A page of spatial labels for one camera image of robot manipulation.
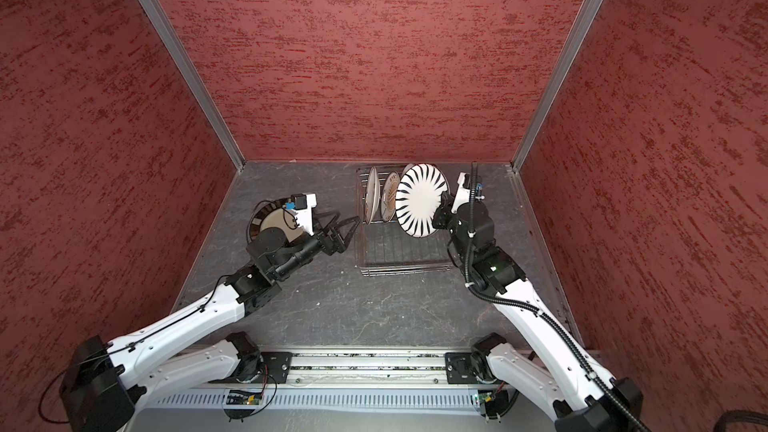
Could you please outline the white plate blue ray pattern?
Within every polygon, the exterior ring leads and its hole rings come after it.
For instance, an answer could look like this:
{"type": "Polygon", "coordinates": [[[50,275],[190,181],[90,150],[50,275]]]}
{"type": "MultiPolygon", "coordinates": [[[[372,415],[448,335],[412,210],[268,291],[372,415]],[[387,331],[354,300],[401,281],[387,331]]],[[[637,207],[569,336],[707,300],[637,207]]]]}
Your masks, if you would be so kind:
{"type": "Polygon", "coordinates": [[[433,218],[449,191],[444,174],[432,164],[417,164],[401,177],[395,195],[396,217],[409,236],[423,238],[435,232],[433,218]]]}

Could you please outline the brown striped rim plate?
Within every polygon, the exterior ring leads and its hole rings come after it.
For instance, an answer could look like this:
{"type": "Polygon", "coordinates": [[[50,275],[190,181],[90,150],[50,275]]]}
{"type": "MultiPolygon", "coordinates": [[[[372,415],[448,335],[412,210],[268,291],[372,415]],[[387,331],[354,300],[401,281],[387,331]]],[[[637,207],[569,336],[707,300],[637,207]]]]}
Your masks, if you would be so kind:
{"type": "Polygon", "coordinates": [[[250,244],[261,232],[268,228],[282,230],[288,242],[301,236],[303,230],[298,225],[293,213],[285,209],[288,198],[262,200],[256,204],[246,227],[246,242],[250,244]]]}

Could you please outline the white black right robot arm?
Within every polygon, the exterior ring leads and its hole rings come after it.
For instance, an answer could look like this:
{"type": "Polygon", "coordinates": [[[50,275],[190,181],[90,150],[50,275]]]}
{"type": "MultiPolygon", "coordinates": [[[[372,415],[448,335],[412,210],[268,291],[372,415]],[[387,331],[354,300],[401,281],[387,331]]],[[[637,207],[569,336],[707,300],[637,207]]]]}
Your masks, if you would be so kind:
{"type": "Polygon", "coordinates": [[[535,353],[529,359],[498,334],[476,343],[480,375],[510,385],[558,431],[644,431],[643,395],[616,378],[552,315],[522,268],[496,243],[495,225],[478,199],[443,193],[432,217],[448,231],[468,291],[492,304],[535,353]]]}

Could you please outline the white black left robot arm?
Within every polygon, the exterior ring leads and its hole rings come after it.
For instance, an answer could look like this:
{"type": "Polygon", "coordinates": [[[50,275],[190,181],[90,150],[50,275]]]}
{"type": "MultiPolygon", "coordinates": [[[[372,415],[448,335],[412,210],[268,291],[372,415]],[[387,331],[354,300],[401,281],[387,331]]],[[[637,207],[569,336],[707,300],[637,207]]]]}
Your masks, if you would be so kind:
{"type": "Polygon", "coordinates": [[[187,347],[265,306],[280,282],[312,262],[350,246],[361,220],[336,212],[300,213],[298,236],[279,227],[260,230],[246,250],[249,262],[222,275],[187,307],[133,333],[104,341],[93,336],[74,350],[62,373],[59,397],[74,431],[118,431],[150,402],[195,385],[259,373],[258,347],[234,333],[204,350],[187,347]]]}

